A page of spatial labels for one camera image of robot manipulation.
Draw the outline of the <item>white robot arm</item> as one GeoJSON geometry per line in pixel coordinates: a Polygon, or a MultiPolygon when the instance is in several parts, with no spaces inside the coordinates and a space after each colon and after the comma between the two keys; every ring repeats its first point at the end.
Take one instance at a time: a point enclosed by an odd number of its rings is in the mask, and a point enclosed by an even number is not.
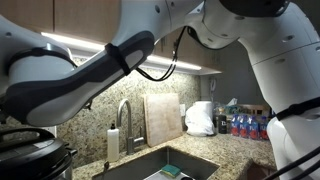
{"type": "Polygon", "coordinates": [[[121,0],[115,36],[80,66],[66,45],[0,18],[4,112],[31,126],[64,123],[182,30],[210,50],[246,49],[274,112],[276,177],[320,180],[320,38],[291,0],[121,0]]]}

